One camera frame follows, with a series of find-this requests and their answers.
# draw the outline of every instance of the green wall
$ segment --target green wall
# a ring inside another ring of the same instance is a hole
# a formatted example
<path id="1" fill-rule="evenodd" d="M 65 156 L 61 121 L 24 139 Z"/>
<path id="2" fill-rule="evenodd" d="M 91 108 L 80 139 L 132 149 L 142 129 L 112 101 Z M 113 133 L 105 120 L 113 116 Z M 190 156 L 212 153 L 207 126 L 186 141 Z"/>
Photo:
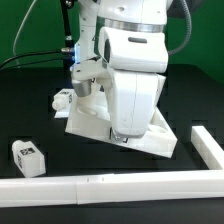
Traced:
<path id="1" fill-rule="evenodd" d="M 183 52 L 170 57 L 172 64 L 192 64 L 224 84 L 224 1 L 206 0 L 192 15 L 193 33 Z M 169 19 L 168 48 L 179 45 L 186 32 L 184 20 Z"/>
<path id="2" fill-rule="evenodd" d="M 0 61 L 12 56 L 12 45 L 32 0 L 1 0 L 0 9 Z M 170 63 L 193 64 L 224 84 L 224 1 L 207 0 L 193 14 L 193 34 L 186 49 L 172 56 Z M 79 36 L 78 7 L 70 11 L 74 39 Z M 178 46 L 185 35 L 185 20 L 169 19 L 168 49 Z M 59 0 L 39 0 L 18 42 L 17 53 L 52 50 L 64 46 L 64 33 Z M 41 66 L 61 66 L 61 63 Z"/>

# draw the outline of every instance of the white plastic casing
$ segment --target white plastic casing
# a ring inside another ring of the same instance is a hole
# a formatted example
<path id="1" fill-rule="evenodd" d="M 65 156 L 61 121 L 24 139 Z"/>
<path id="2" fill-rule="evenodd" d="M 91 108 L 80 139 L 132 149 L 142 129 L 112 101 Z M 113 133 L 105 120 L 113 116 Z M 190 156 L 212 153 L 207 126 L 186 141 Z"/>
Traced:
<path id="1" fill-rule="evenodd" d="M 79 0 L 80 38 L 75 45 L 76 63 L 93 58 L 96 18 L 99 5 L 92 0 Z"/>
<path id="2" fill-rule="evenodd" d="M 25 177 L 46 173 L 44 155 L 32 142 L 16 141 L 12 145 L 14 161 Z"/>
<path id="3" fill-rule="evenodd" d="M 126 137 L 140 138 L 156 108 L 158 75 L 110 70 L 112 88 L 108 103 L 113 130 Z"/>
<path id="4" fill-rule="evenodd" d="M 129 41 L 130 38 L 146 43 Z M 142 33 L 103 27 L 100 31 L 99 53 L 104 58 L 106 40 L 110 42 L 109 65 L 113 69 L 160 72 L 167 69 L 168 53 L 163 33 Z"/>
<path id="5" fill-rule="evenodd" d="M 101 0 L 98 16 L 129 23 L 165 25 L 171 3 L 172 0 Z"/>
<path id="6" fill-rule="evenodd" d="M 59 111 L 68 108 L 72 103 L 73 94 L 73 89 L 62 89 L 57 93 L 54 96 L 54 101 L 52 103 L 54 110 Z"/>

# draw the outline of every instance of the white robot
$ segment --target white robot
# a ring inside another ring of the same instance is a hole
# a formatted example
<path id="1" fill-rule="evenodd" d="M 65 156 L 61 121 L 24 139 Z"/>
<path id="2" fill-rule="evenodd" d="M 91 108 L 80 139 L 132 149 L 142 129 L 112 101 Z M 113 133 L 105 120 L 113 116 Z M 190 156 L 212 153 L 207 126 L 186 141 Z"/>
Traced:
<path id="1" fill-rule="evenodd" d="M 156 108 L 168 64 L 173 0 L 80 0 L 67 132 L 171 157 L 176 137 Z"/>

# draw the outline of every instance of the small white box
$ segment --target small white box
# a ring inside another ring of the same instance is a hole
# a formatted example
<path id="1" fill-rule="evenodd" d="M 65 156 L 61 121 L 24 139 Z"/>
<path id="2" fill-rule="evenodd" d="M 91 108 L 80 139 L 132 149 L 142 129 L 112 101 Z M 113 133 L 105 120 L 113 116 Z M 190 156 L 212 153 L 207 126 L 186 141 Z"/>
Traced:
<path id="1" fill-rule="evenodd" d="M 44 155 L 31 142 L 16 141 L 12 145 L 14 161 L 25 177 L 46 173 Z"/>

